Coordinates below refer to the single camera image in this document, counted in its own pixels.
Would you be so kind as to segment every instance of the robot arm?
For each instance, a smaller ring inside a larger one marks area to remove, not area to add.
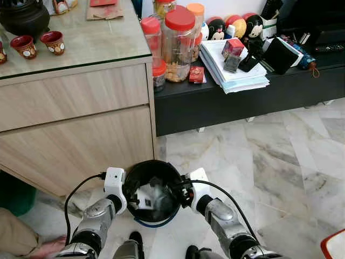
[[[83,212],[82,221],[73,233],[70,244],[56,258],[95,259],[99,256],[112,221],[116,214],[121,214],[127,207],[127,201],[122,193],[124,179],[125,171],[122,168],[107,169],[104,184],[107,197]]]
[[[207,181],[205,170],[200,168],[185,176],[190,180]],[[201,213],[217,235],[225,255],[231,259],[287,259],[262,247],[239,222],[237,213],[220,199],[211,197],[210,187],[202,183],[192,184],[193,200],[190,204],[195,213]]]

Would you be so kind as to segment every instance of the black shelf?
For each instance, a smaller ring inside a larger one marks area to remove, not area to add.
[[[157,136],[187,131],[345,97],[345,52],[315,55],[319,78],[297,67],[267,73],[267,87],[225,94],[205,69],[207,83],[166,82],[155,94]],[[204,66],[201,60],[193,63]]]

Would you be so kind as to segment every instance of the remote control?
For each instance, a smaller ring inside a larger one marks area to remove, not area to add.
[[[343,51],[345,47],[342,44],[328,44],[323,46],[316,46],[314,52],[316,53],[326,53],[326,52],[335,52]]]

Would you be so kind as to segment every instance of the glass tabletop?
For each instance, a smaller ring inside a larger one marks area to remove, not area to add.
[[[151,56],[145,36],[130,0],[119,0],[124,17],[87,21],[88,1],[78,1],[70,12],[51,16],[49,29],[64,35],[65,53],[55,56],[37,40],[37,57],[26,60],[10,47],[15,35],[0,25],[0,37],[8,61],[0,65],[0,79],[26,74],[87,66]]]

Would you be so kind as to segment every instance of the red cup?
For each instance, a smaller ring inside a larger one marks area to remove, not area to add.
[[[55,55],[61,55],[65,52],[65,44],[63,41],[63,34],[59,31],[49,31],[40,37],[48,50]]]
[[[22,35],[11,40],[11,47],[26,59],[36,58],[37,50],[30,35]]]
[[[4,64],[7,61],[7,55],[4,50],[4,47],[2,46],[2,42],[0,42],[0,65]]]

